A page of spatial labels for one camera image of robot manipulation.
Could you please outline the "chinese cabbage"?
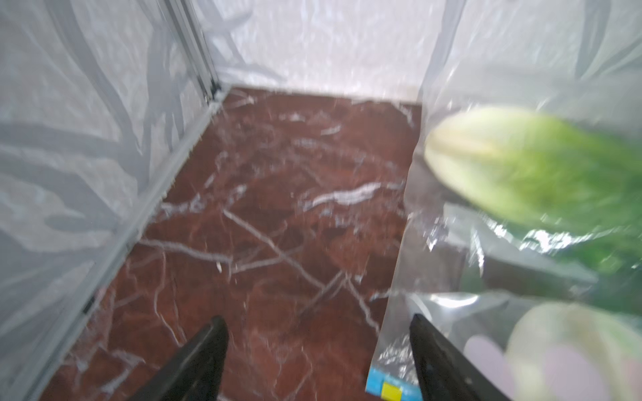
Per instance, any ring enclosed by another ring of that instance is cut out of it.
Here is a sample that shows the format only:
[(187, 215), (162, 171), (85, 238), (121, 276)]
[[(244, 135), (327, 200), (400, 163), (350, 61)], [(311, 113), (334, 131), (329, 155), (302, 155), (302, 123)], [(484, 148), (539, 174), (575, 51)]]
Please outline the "chinese cabbage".
[(641, 264), (638, 140), (489, 106), (444, 118), (424, 158), (522, 247), (605, 274)]
[(614, 315), (548, 302), (508, 340), (514, 400), (639, 400), (641, 334)]

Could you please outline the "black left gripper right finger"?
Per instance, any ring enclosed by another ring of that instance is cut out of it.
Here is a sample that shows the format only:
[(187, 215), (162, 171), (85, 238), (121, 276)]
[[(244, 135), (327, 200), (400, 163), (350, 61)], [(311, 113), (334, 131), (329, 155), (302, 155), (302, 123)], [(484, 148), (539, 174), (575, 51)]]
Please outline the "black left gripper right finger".
[(411, 320), (410, 341), (424, 400), (509, 400), (421, 314)]

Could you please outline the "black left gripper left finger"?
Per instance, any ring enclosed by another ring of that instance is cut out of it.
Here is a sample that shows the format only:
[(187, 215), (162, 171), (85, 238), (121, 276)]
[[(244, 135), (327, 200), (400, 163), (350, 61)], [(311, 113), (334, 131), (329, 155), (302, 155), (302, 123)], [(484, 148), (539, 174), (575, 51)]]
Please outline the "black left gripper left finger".
[(216, 400), (228, 342), (225, 320), (213, 317), (129, 400)]

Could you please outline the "clear zip-top bag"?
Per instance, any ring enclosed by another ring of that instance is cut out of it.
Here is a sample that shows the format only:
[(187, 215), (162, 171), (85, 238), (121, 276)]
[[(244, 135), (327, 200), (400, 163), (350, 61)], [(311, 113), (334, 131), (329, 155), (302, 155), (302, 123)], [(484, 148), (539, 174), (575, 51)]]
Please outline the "clear zip-top bag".
[(420, 289), (640, 314), (640, 2), (446, 1), (420, 94)]
[[(391, 299), (369, 368), (365, 389), (384, 400), (424, 400), (411, 350), (410, 325), (421, 314), (509, 400), (514, 377), (505, 357), (508, 340), (518, 321), (531, 309), (551, 301), (516, 297), (501, 292), (410, 293)], [(561, 302), (579, 304), (578, 302)], [(641, 334), (638, 317), (607, 312)]]

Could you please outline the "aluminium frame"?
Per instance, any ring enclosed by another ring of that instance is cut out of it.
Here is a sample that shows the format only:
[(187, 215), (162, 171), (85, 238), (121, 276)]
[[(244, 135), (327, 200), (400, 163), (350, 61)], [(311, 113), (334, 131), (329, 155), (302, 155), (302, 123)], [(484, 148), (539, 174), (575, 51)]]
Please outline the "aluminium frame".
[(43, 392), (219, 84), (194, 1), (2, 2), (2, 399)]

